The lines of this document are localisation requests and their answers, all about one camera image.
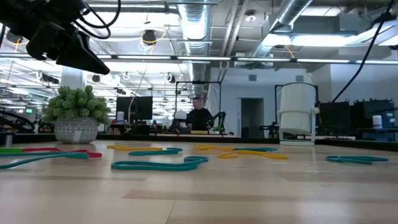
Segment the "doorway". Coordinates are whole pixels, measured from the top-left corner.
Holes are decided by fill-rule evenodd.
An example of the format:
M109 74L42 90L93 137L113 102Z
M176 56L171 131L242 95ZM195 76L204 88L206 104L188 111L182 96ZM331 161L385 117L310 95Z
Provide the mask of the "doorway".
M241 99L241 137L264 138L264 131L260 127L264 125L264 99Z

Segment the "white container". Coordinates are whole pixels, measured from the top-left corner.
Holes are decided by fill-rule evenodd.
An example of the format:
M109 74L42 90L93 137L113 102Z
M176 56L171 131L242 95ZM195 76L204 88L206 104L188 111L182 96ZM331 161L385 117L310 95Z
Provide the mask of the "white container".
M381 129L383 128L381 115L374 115L373 119L373 128L374 129Z
M316 91L307 83L289 83L282 87L280 131L310 134L315 109Z
M118 124L124 124L124 112L123 111L118 111L116 115L116 121Z

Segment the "black shirt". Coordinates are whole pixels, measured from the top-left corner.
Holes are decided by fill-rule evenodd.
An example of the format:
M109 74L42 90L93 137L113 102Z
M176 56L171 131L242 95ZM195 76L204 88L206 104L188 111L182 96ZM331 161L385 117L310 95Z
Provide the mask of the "black shirt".
M191 110L187 116L187 120L185 122L186 125L192 124L192 129L197 131L207 131L207 126L210 125L212 119L211 113L206 109L202 108L200 110Z

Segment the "black monitor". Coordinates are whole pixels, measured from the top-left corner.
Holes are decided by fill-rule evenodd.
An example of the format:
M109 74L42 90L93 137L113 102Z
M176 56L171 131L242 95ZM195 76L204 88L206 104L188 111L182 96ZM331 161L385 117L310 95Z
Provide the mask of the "black monitor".
M116 99L116 114L118 111L124 112L124 119L128 120L129 105L132 96L117 97ZM130 109L130 122L134 120L152 119L152 104L151 96L135 97Z

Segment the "man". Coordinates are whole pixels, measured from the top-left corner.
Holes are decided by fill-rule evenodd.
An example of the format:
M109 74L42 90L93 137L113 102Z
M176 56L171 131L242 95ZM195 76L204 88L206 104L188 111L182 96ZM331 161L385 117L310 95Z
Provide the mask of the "man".
M188 128L196 131L207 131L212 128L210 125L211 119L213 118L211 113L201 107L201 99L193 99L193 110L189 112L185 124Z

